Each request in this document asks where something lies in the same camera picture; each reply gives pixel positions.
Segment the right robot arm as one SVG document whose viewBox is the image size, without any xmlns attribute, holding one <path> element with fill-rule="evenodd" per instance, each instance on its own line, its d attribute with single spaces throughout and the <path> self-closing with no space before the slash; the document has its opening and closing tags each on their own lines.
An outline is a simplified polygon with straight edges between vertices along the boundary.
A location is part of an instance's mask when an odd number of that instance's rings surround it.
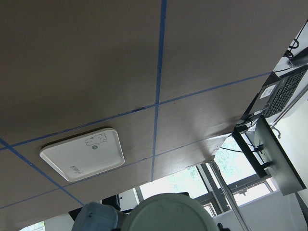
<svg viewBox="0 0 308 231">
<path fill-rule="evenodd" d="M 118 231 L 127 217 L 110 205 L 91 202 L 82 207 L 72 231 Z"/>
</svg>

